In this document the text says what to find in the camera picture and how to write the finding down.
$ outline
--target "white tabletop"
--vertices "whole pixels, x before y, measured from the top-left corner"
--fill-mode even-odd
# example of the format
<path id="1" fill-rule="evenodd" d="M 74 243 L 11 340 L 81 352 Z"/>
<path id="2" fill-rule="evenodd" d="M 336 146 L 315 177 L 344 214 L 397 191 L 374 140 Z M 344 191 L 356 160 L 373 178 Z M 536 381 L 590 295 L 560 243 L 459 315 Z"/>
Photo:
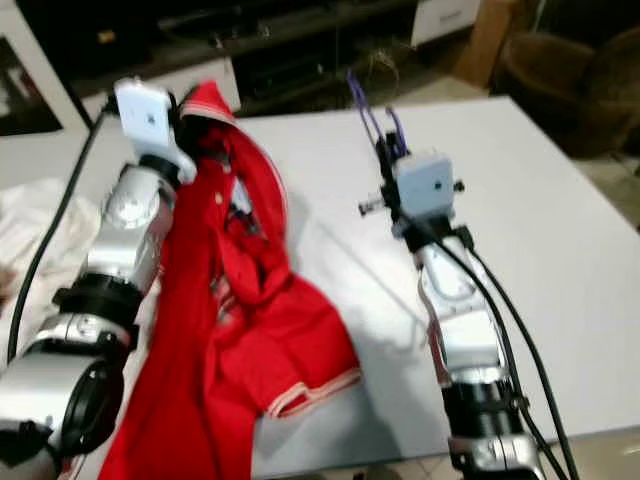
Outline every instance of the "white tabletop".
<path id="1" fill-rule="evenodd" d="M 467 185 L 456 199 L 456 220 L 470 227 L 528 324 L 568 433 L 640 425 L 640 236 L 509 100 L 398 113 L 410 148 L 446 152 Z M 448 424 L 423 344 L 427 315 L 411 258 L 392 238 L 387 214 L 358 214 L 357 203 L 380 183 L 359 117 L 335 112 L 241 123 L 272 155 L 287 186 L 294 264 L 339 307 L 366 376 L 362 386 L 308 414 L 260 422 L 254 475 L 446 452 Z M 0 188 L 66 177 L 81 139 L 0 139 Z M 108 123 L 79 193 L 98 201 L 131 159 L 117 125 Z M 532 362 L 510 332 L 533 415 L 553 438 Z M 101 458 L 90 458 L 93 467 L 81 477 L 95 475 Z"/>

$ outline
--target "brown chair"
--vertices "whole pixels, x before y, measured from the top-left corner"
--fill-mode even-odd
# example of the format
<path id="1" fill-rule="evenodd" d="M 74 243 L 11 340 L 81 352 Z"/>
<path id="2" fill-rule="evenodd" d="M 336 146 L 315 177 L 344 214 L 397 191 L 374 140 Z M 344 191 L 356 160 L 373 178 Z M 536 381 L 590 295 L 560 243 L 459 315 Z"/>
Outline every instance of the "brown chair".
<path id="1" fill-rule="evenodd" d="M 600 49 L 557 36 L 510 38 L 494 77 L 570 156 L 622 150 L 640 129 L 640 28 Z"/>

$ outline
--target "white cloth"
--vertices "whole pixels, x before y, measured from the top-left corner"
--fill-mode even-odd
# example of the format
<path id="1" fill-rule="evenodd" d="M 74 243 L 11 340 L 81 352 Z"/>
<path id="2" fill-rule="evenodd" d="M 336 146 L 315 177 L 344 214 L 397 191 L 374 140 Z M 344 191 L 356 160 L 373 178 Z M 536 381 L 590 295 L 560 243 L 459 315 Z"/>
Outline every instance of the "white cloth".
<path id="1" fill-rule="evenodd" d="M 40 245 L 62 197 L 63 184 L 54 179 L 0 191 L 0 266 L 15 272 L 9 297 L 0 311 L 0 365 L 6 365 L 7 339 L 16 297 L 29 263 Z M 73 283 L 100 227 L 100 211 L 88 200 L 73 197 L 49 242 L 31 283 L 22 313 L 18 351 L 56 312 L 56 290 Z"/>

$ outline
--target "black cable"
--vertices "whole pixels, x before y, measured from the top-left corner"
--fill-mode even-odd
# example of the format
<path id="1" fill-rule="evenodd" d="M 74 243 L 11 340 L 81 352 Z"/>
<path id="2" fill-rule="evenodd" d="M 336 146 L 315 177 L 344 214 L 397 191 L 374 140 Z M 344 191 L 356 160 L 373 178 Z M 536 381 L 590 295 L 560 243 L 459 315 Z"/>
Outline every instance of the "black cable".
<path id="1" fill-rule="evenodd" d="M 516 361 L 513 355 L 513 349 L 511 348 L 511 341 L 509 340 L 509 336 L 507 334 L 507 329 L 504 324 L 504 320 L 502 319 L 500 310 L 498 310 L 498 307 L 496 306 L 495 301 L 491 297 L 491 294 L 489 293 L 487 288 L 484 286 L 484 283 L 478 278 L 475 272 L 471 270 L 471 268 L 462 259 L 460 259 L 460 257 L 455 252 L 453 252 L 449 247 L 447 247 L 444 243 L 442 243 L 442 241 L 440 241 L 431 231 L 429 231 L 428 227 L 426 227 L 425 225 L 419 224 L 418 222 L 413 220 L 411 217 L 409 217 L 406 213 L 404 213 L 400 209 L 398 209 L 398 214 L 400 218 L 403 218 L 406 222 L 408 222 L 414 228 L 418 229 L 431 242 L 436 244 L 444 253 L 446 253 L 447 256 L 450 257 L 451 260 L 453 260 L 462 269 L 462 271 L 465 274 L 467 274 L 467 276 L 469 276 L 469 278 L 473 281 L 473 283 L 478 287 L 478 290 L 480 290 L 480 293 L 482 294 L 484 299 L 487 301 L 487 304 L 489 305 L 489 309 L 491 310 L 491 313 L 493 314 L 496 320 L 498 328 L 500 329 L 500 334 L 502 336 L 505 356 L 507 357 L 507 365 L 509 369 L 509 374 L 511 376 L 511 382 L 513 384 L 514 393 L 520 399 L 524 399 L 522 384 L 520 383 L 520 377 L 518 375 L 518 369 L 516 367 Z M 542 450 L 542 452 L 545 454 L 545 456 L 549 460 L 549 463 L 551 464 L 551 467 L 555 471 L 556 475 L 558 475 L 560 480 L 568 480 L 566 473 L 564 472 L 562 466 L 558 462 L 558 459 L 555 457 L 555 455 L 551 451 L 551 447 L 549 446 L 547 441 L 544 439 L 544 437 L 540 433 L 540 430 L 538 429 L 535 422 L 531 418 L 531 415 L 529 414 L 527 407 L 523 405 L 522 402 L 519 404 L 519 407 L 527 426 L 531 430 L 531 434 L 533 435 L 536 443 L 538 444 L 538 447 Z M 579 480 L 578 476 L 571 477 L 571 478 L 572 480 Z"/>
<path id="2" fill-rule="evenodd" d="M 53 220 L 51 221 L 51 225 L 49 225 L 49 229 L 44 234 L 40 245 L 38 246 L 38 250 L 36 250 L 31 263 L 29 264 L 29 268 L 27 269 L 27 273 L 25 274 L 24 281 L 20 286 L 20 292 L 18 293 L 18 299 L 16 300 L 16 307 L 13 311 L 13 317 L 11 318 L 11 328 L 9 330 L 9 344 L 7 346 L 7 365 L 11 363 L 16 356 L 16 351 L 18 349 L 18 333 L 20 331 L 20 320 L 22 319 L 22 311 L 24 310 L 24 305 L 27 300 L 27 295 L 29 294 L 29 288 L 31 287 L 31 282 L 33 281 L 33 277 L 35 277 L 36 270 L 38 269 L 38 265 L 40 264 L 40 260 L 44 255 L 53 234 L 55 233 L 58 225 L 60 224 L 60 220 L 64 215 L 64 212 L 69 205 L 69 201 L 71 200 L 71 196 L 73 195 L 73 191 L 76 187 L 76 183 L 78 182 L 78 178 L 80 177 L 80 173 L 82 172 L 82 168 L 84 167 L 84 162 L 87 158 L 87 154 L 89 153 L 89 149 L 95 140 L 96 134 L 102 125 L 102 121 L 108 111 L 109 104 L 102 108 L 100 114 L 96 121 L 91 125 L 89 129 L 89 135 L 84 142 L 82 147 L 82 151 L 78 156 L 78 160 L 76 160 L 76 164 L 73 167 L 71 172 L 71 177 L 69 177 L 69 181 L 67 182 L 67 186 L 65 187 L 64 193 L 62 194 L 62 198 L 60 199 L 60 203 L 58 204 L 58 208 L 56 210 L 55 215 L 53 216 Z"/>
<path id="3" fill-rule="evenodd" d="M 540 382 L 542 383 L 542 389 L 544 390 L 544 395 L 547 397 L 547 403 L 549 404 L 549 411 L 551 412 L 551 418 L 553 419 L 553 424 L 556 428 L 556 432 L 558 433 L 558 442 L 560 443 L 560 448 L 562 449 L 562 455 L 564 456 L 564 460 L 567 463 L 567 468 L 569 469 L 569 476 L 571 478 L 578 478 L 578 469 L 576 467 L 575 461 L 573 459 L 573 455 L 571 454 L 571 447 L 569 446 L 569 440 L 567 438 L 567 434 L 564 430 L 564 426 L 562 425 L 562 419 L 560 418 L 560 412 L 558 409 L 558 404 L 556 403 L 556 399 L 553 395 L 553 390 L 551 389 L 551 382 L 549 381 L 549 377 L 547 376 L 546 369 L 544 368 L 544 363 L 542 362 L 542 358 L 540 357 L 540 353 L 536 348 L 533 339 L 531 338 L 531 334 L 527 330 L 526 325 L 524 324 L 522 317 L 516 310 L 515 306 L 511 302 L 509 295 L 505 292 L 504 288 L 493 274 L 491 269 L 487 266 L 486 263 L 480 258 L 480 255 L 474 250 L 469 250 L 471 255 L 482 265 L 487 276 L 493 283 L 494 287 L 504 300 L 505 305 L 509 309 L 511 316 L 515 320 L 518 325 L 518 329 L 522 333 L 522 337 L 524 338 L 529 351 L 531 352 L 531 357 L 533 358 L 533 362 L 536 365 L 536 369 L 538 370 L 538 374 L 540 375 Z"/>

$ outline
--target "floor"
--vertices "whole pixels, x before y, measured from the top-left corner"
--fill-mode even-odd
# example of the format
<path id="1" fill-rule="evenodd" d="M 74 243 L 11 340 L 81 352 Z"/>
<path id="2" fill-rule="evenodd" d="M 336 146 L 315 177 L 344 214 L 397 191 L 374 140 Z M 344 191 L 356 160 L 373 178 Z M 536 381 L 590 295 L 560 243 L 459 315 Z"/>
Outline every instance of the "floor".
<path id="1" fill-rule="evenodd" d="M 429 78 L 427 84 L 396 96 L 394 105 L 466 100 L 487 92 L 448 76 Z M 640 159 L 604 156 L 574 160 L 575 165 L 634 226 L 640 225 L 640 177 L 634 171 Z M 582 480 L 631 479 L 640 476 L 640 428 L 615 434 L 595 435 L 571 442 Z M 554 447 L 556 456 L 559 449 Z M 547 480 L 556 480 L 543 461 Z M 457 480 L 448 457 L 394 463 L 385 466 L 336 470 L 295 480 Z"/>

